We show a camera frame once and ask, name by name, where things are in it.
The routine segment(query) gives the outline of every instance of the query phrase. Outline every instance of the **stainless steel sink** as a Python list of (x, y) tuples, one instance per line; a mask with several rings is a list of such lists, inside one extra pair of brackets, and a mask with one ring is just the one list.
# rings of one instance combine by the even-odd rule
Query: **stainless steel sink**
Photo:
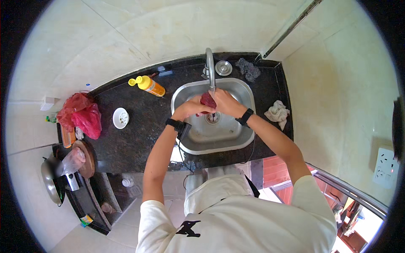
[[(195, 95), (208, 91), (209, 80), (187, 83), (173, 94), (171, 111)], [(228, 91), (236, 100), (256, 113), (253, 93), (250, 87), (236, 78), (216, 79), (220, 89)], [(209, 154), (228, 150), (241, 149), (249, 145), (254, 138), (252, 129), (243, 127), (235, 118), (221, 112), (197, 117), (190, 116), (185, 120), (192, 125), (191, 130), (180, 143), (180, 147), (193, 155)]]

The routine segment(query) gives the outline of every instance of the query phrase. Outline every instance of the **yellow bottle cap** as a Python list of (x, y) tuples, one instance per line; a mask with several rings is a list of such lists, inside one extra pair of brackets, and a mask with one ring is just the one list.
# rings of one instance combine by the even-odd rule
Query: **yellow bottle cap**
[(139, 76), (135, 79), (135, 83), (138, 84), (138, 87), (140, 89), (147, 89), (149, 87), (150, 82), (151, 79), (148, 76)]
[(131, 79), (129, 79), (128, 84), (131, 85), (131, 86), (135, 86), (136, 80), (131, 78)]

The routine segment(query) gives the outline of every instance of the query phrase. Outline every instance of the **black cable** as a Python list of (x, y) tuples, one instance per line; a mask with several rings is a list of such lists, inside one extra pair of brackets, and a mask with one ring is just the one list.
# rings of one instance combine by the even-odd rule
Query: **black cable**
[(331, 192), (329, 192), (329, 193), (330, 193), (330, 195), (332, 195), (333, 197), (337, 198), (337, 199), (339, 200), (339, 202), (341, 202), (341, 201), (340, 201), (340, 198), (339, 198), (338, 196), (334, 195), (334, 194), (331, 193)]
[(250, 153), (249, 158), (247, 159), (247, 161), (245, 161), (245, 162), (241, 162), (240, 164), (245, 164), (245, 163), (247, 163), (247, 162), (250, 160), (250, 158), (252, 158), (253, 151), (254, 151), (254, 144), (255, 144), (255, 142), (256, 142), (256, 133), (254, 134), (254, 138), (253, 138), (253, 148), (252, 148), (252, 152)]
[[(189, 171), (191, 171), (191, 172), (193, 173), (192, 175), (194, 175), (194, 171), (192, 171), (192, 170), (185, 164), (185, 162), (184, 162), (183, 156), (182, 156), (182, 154), (181, 154), (181, 150), (182, 150), (182, 149), (180, 148), (180, 142), (179, 142), (179, 144), (178, 144), (177, 146), (179, 147), (179, 153), (180, 153), (181, 160), (183, 161), (183, 165), (184, 165)], [(187, 175), (187, 176), (184, 178), (184, 180), (183, 180), (183, 187), (184, 187), (184, 189), (185, 189), (184, 182), (185, 182), (185, 179), (188, 178), (188, 176), (189, 176), (189, 175)]]

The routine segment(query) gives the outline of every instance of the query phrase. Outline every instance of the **white t-shirt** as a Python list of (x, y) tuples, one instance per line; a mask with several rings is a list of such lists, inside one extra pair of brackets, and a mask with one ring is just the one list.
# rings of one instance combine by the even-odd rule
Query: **white t-shirt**
[[(185, 210), (195, 212), (185, 211), (180, 228), (173, 226), (162, 203), (143, 202), (136, 251), (330, 252), (336, 239), (336, 221), (312, 176), (295, 183), (290, 206), (249, 195), (251, 191), (240, 178), (224, 175), (195, 189), (192, 193), (197, 193), (191, 193), (184, 203)], [(226, 188), (219, 192), (219, 185)]]

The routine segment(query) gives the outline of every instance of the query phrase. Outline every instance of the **electrical outlet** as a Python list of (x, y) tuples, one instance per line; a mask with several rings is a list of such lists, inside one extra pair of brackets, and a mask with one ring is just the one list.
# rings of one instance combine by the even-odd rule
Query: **electrical outlet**
[(379, 148), (377, 163), (373, 176), (373, 182), (386, 189), (392, 188), (396, 184), (399, 164), (394, 159), (394, 152), (388, 149)]

